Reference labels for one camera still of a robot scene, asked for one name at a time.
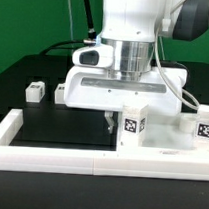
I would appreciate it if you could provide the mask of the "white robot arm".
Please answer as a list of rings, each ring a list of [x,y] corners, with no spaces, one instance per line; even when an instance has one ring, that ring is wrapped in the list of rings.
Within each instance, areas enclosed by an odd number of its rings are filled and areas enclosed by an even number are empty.
[[[153,115],[181,111],[186,72],[153,66],[158,37],[192,41],[209,28],[209,0],[103,0],[96,45],[74,52],[66,76],[65,104],[122,112],[130,104]]]

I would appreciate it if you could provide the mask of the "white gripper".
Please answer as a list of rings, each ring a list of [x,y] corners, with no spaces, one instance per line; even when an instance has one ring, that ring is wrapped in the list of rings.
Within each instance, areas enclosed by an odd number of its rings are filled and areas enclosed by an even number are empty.
[[[113,132],[112,111],[122,111],[126,105],[148,104],[153,115],[176,116],[182,102],[167,87],[157,67],[143,73],[136,81],[110,76],[114,49],[107,45],[84,47],[72,55],[73,67],[66,76],[65,104],[71,108],[104,110],[108,131]]]

